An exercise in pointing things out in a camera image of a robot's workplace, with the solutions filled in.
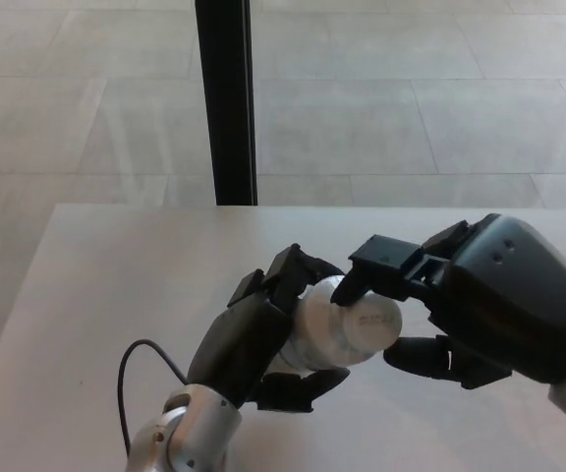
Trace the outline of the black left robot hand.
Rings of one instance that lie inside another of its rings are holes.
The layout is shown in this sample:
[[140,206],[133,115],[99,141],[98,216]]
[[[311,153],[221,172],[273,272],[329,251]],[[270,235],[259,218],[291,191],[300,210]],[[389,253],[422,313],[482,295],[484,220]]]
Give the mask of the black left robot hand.
[[312,402],[346,380],[348,369],[327,368],[302,377],[269,374],[267,368],[292,333],[300,295],[342,273],[294,243],[267,271],[258,268],[246,275],[200,343],[187,381],[215,390],[237,408],[254,402],[259,410],[312,412]]

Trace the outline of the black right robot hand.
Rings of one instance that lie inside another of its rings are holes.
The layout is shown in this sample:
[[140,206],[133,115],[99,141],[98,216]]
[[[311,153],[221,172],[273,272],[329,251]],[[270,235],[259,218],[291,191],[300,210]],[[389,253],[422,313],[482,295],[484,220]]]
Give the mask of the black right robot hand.
[[474,389],[519,373],[566,381],[566,260],[525,221],[491,213],[422,244],[375,235],[351,256],[332,295],[349,307],[366,293],[416,299],[438,329],[402,337],[385,362]]

